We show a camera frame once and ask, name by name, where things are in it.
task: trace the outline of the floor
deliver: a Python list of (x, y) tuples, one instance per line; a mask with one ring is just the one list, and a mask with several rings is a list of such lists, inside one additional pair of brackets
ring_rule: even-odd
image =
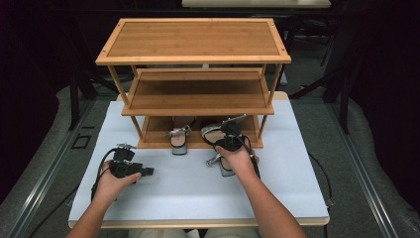
[[(323, 75), (324, 40), (296, 38), (289, 52), (292, 64), (285, 68), (287, 83), (279, 90), (291, 94)], [(270, 68), (267, 73), (270, 84)], [(63, 237), (69, 231), (66, 219), (72, 191), (83, 177), (108, 103), (117, 96), (100, 84), (95, 86), (96, 100), (86, 101), (80, 95), (82, 117), (73, 131), (67, 130), (69, 90), (57, 94), (60, 106), (49, 134), (1, 204), (0, 237)], [(291, 104), (321, 189), (326, 200), (334, 201), (328, 235), (420, 237), (417, 212), (398, 195), (375, 159), (363, 111), (351, 101), (350, 134), (345, 134), (337, 123), (337, 106), (322, 101), (323, 91), (318, 88)], [(309, 237), (326, 237), (324, 227), (304, 229)], [(103, 230), (100, 237), (126, 235), (127, 230)]]

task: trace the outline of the wire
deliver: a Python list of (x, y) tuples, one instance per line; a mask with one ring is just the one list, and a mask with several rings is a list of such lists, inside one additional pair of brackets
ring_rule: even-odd
[(324, 170), (324, 167), (321, 166), (321, 163), (315, 159), (314, 156), (312, 156), (309, 152), (308, 152), (309, 157), (318, 165), (318, 167), (321, 169), (322, 173), (324, 174), (325, 179), (327, 180), (327, 186), (328, 186), (328, 195), (330, 198), (333, 197), (333, 190), (331, 189), (331, 182), (330, 182), (330, 178), (328, 177), (327, 173)]
[[(317, 159), (315, 159), (315, 157), (312, 156), (311, 153), (309, 153), (309, 152), (307, 152), (307, 153), (308, 153), (309, 157), (318, 165), (318, 167), (321, 169), (322, 173), (324, 174), (325, 180), (327, 181), (329, 199), (332, 200), (333, 190), (331, 189), (330, 178), (328, 177), (328, 175), (325, 172), (324, 167), (322, 167), (321, 163)], [(330, 213), (330, 205), (327, 205), (327, 210), (328, 210), (328, 213)], [(324, 226), (324, 236), (326, 238), (328, 238), (328, 225)]]
[(101, 178), (101, 171), (102, 171), (102, 166), (104, 165), (104, 162), (105, 162), (105, 160), (106, 160), (106, 158), (109, 156), (109, 154), (111, 154), (111, 153), (113, 153), (113, 152), (116, 152), (117, 151), (117, 148), (114, 148), (114, 149), (111, 149), (111, 150), (109, 150), (109, 152), (107, 152), (106, 154), (105, 154), (105, 156), (104, 156), (104, 158), (102, 158), (102, 161), (101, 161), (101, 164), (99, 164), (99, 168), (98, 168), (98, 173), (96, 174), (96, 180), (95, 180), (95, 183), (93, 184), (93, 186), (92, 186), (92, 193), (91, 193), (91, 195), (90, 195), (90, 200), (93, 200), (93, 196), (95, 195), (95, 192), (96, 192), (96, 187), (98, 186), (98, 183), (99, 183), (99, 179)]
[(62, 204), (68, 200), (68, 198), (74, 194), (75, 191), (79, 188), (80, 184), (78, 184), (42, 221), (38, 226), (35, 228), (35, 230), (31, 233), (29, 236), (30, 238), (34, 237), (34, 235), (37, 233), (37, 231), (45, 224), (45, 222), (62, 206)]
[(248, 146), (247, 146), (247, 144), (245, 143), (245, 140), (243, 141), (243, 140), (239, 137), (239, 135), (237, 135), (237, 134), (235, 133), (235, 131), (234, 131), (234, 130), (230, 129), (229, 127), (226, 127), (226, 129), (229, 131), (229, 134), (230, 134), (230, 135), (234, 135), (234, 136), (238, 139), (238, 141), (240, 141), (240, 142), (241, 142), (241, 144), (242, 144), (242, 145), (245, 147), (245, 149), (248, 151), (248, 154), (250, 154), (251, 162), (253, 163), (254, 171), (256, 171), (257, 176), (258, 176), (259, 178), (261, 178), (261, 176), (260, 176), (260, 170), (259, 170), (259, 165), (258, 165), (258, 163), (257, 163), (257, 160), (256, 160), (256, 158), (255, 158), (255, 156), (254, 156), (254, 154), (253, 154), (253, 150), (252, 150), (252, 148), (251, 148), (251, 140), (250, 140), (250, 138), (248, 138), (247, 136), (242, 135), (242, 137), (243, 137), (243, 138), (245, 138), (246, 140), (248, 140), (248, 141), (250, 142), (250, 146), (248, 147)]
[[(103, 164), (104, 164), (104, 162), (105, 162), (105, 159), (108, 157), (108, 155), (109, 154), (111, 154), (112, 152), (115, 152), (115, 151), (117, 151), (117, 149), (116, 148), (114, 148), (114, 149), (112, 149), (112, 150), (110, 150), (105, 156), (104, 156), (104, 158), (102, 159), (102, 161), (101, 161), (101, 164), (99, 165), (99, 169), (98, 169), (98, 174), (97, 174), (97, 176), (96, 176), (96, 181), (95, 181), (95, 184), (93, 185), (93, 187), (92, 187), (92, 199), (93, 199), (93, 195), (95, 194), (95, 192), (94, 191), (96, 191), (96, 186), (97, 186), (97, 183), (99, 182), (99, 179), (102, 177), (102, 175), (107, 171), (107, 170), (109, 170), (109, 168), (107, 169), (107, 170), (105, 170), (105, 171), (103, 171), (102, 172), (102, 166), (103, 166)], [(30, 238), (32, 238), (32, 237), (34, 237), (34, 235), (37, 233), (37, 231), (44, 225), (44, 223), (62, 206), (62, 204), (66, 201), (66, 200), (68, 200), (68, 198), (72, 195), (72, 194), (74, 194), (74, 192), (75, 191), (77, 191), (77, 189), (79, 188), (79, 186), (80, 186), (80, 184), (78, 184), (72, 191), (71, 191), (71, 193), (69, 193), (44, 219), (43, 219), (43, 221), (41, 221), (41, 223), (35, 228), (35, 230), (31, 233), (31, 235), (29, 236)]]

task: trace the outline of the hand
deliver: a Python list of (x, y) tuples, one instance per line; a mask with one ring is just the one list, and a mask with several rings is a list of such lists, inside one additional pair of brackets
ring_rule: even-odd
[(106, 207), (110, 206), (117, 199), (124, 187), (137, 181), (142, 176), (140, 173), (136, 173), (125, 178), (116, 178), (109, 171), (109, 164), (110, 161), (107, 161), (102, 167), (103, 174), (92, 201)]
[[(250, 147), (250, 141), (248, 137), (245, 140), (245, 144), (248, 147)], [(223, 149), (220, 146), (216, 146), (215, 149), (221, 156), (223, 156), (229, 162), (229, 165), (231, 166), (232, 170), (239, 178), (245, 178), (247, 176), (256, 176), (256, 171), (254, 170), (250, 154), (244, 146), (242, 146), (239, 150), (235, 152), (230, 152), (228, 150)], [(252, 153), (254, 155), (254, 158), (258, 162), (260, 158), (256, 156), (254, 150), (252, 150)]]

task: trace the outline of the white tabletop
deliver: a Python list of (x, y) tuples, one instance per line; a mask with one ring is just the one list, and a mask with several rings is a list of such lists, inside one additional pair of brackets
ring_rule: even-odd
[(329, 0), (182, 0), (183, 7), (329, 8)]
[[(275, 115), (268, 116), (262, 135), (264, 147), (256, 149), (261, 158), (262, 181), (300, 224), (324, 225), (329, 221), (329, 214), (290, 102), (273, 100), (273, 106)], [(90, 189), (104, 155), (117, 144), (138, 143), (139, 137), (130, 117), (121, 116), (123, 107), (122, 101), (110, 103), (69, 214), (70, 227), (90, 203)], [(144, 118), (138, 117), (138, 120), (142, 125)], [(171, 149), (134, 152), (133, 162), (155, 168), (155, 173), (123, 190), (109, 207), (103, 228), (257, 225), (237, 177), (224, 178), (217, 164), (211, 168), (205, 165), (215, 151), (189, 149), (185, 156), (173, 156)]]

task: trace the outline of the wooden shelf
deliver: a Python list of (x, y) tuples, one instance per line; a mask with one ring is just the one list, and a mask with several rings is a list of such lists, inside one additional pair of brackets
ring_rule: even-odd
[(261, 68), (141, 68), (124, 116), (272, 115)]
[[(201, 128), (200, 125), (205, 120), (216, 120), (222, 122), (232, 116), (203, 116), (197, 117), (197, 121), (192, 126), (192, 133), (187, 137), (188, 148), (189, 149), (209, 149), (212, 148), (210, 145), (206, 144), (201, 137)], [(139, 141), (138, 148), (161, 148), (161, 149), (170, 149), (170, 138), (166, 137), (165, 134), (167, 131), (171, 131), (173, 122), (172, 117), (170, 116), (147, 116), (145, 123), (143, 124), (144, 139)], [(244, 135), (247, 135), (250, 138), (250, 141), (255, 148), (262, 148), (263, 141), (258, 139), (258, 132), (260, 130), (260, 125), (258, 121), (258, 116), (249, 116), (244, 121), (241, 122), (241, 128)]]
[[(275, 64), (271, 89), (264, 77), (268, 63)], [(122, 115), (131, 117), (139, 148), (171, 148), (165, 132), (173, 129), (172, 116), (223, 121), (243, 114), (248, 115), (242, 122), (243, 133), (254, 147), (262, 147), (264, 124), (267, 115), (274, 114), (271, 102), (285, 63), (291, 63), (290, 55), (274, 20), (268, 18), (120, 19), (96, 59), (115, 81), (125, 103)], [(203, 64), (220, 67), (199, 67)], [(117, 65), (133, 70), (128, 95)], [(136, 116), (145, 116), (143, 125)], [(187, 138), (188, 148), (210, 148), (197, 124)]]

